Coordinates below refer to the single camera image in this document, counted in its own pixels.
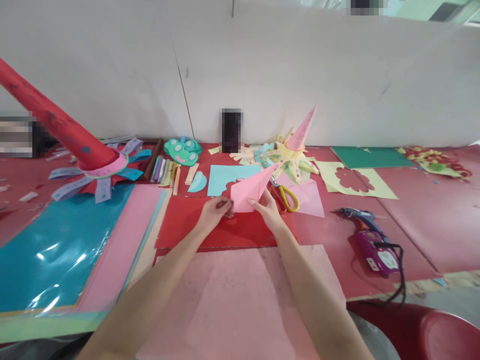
white board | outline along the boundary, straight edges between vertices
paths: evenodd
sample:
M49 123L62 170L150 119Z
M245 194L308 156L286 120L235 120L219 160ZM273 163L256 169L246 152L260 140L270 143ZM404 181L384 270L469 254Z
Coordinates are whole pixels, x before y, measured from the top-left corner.
M0 57L97 137L191 137L161 6L134 0L3 1ZM0 91L0 110L21 109Z
M172 36L195 138L219 141L242 108L243 140L296 127L307 145L461 146L480 136L480 31L242 1L177 0Z

red chair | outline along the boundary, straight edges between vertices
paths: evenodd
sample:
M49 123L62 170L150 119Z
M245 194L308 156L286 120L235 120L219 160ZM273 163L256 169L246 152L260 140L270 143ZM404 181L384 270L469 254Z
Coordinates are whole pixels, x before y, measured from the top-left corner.
M480 329L461 317L414 304L353 301L347 309L383 331L402 360L480 359Z

folded pink paper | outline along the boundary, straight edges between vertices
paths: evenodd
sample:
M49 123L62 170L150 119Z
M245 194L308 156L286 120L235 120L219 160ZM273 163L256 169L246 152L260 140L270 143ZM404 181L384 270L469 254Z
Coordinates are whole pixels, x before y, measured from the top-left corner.
M301 251L345 307L324 246ZM279 255L277 247L195 254L137 358L319 360Z
M267 187L274 171L279 163L275 163L266 169L236 182L230 188L230 198L233 201L233 211L236 213L250 213L254 208L249 204L249 199L258 201Z

flower cutout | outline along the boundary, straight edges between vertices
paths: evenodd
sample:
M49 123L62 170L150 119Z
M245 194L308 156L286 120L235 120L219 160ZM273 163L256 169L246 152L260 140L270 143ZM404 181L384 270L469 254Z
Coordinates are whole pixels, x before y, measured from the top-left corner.
M362 175L357 170L338 167L335 175L340 179L340 185L346 189L351 188L353 191L362 191L364 193L368 193L370 190L375 190L375 187L370 184L369 178Z

glue gun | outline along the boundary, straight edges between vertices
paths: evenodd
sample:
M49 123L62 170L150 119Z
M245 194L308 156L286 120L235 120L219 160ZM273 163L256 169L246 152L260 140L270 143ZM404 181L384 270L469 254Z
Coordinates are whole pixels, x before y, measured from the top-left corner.
M390 239L388 238L387 235L384 234L384 232L380 229L380 227L374 222L375 220L375 215L371 211L367 210L357 210L352 207L342 207L340 209L337 209L336 211L340 212L347 218L352 218L352 219L357 219L360 221L360 229L359 231L364 230L362 229L362 223L365 224L368 228L368 230L378 233L380 235L381 239L385 243L390 243Z

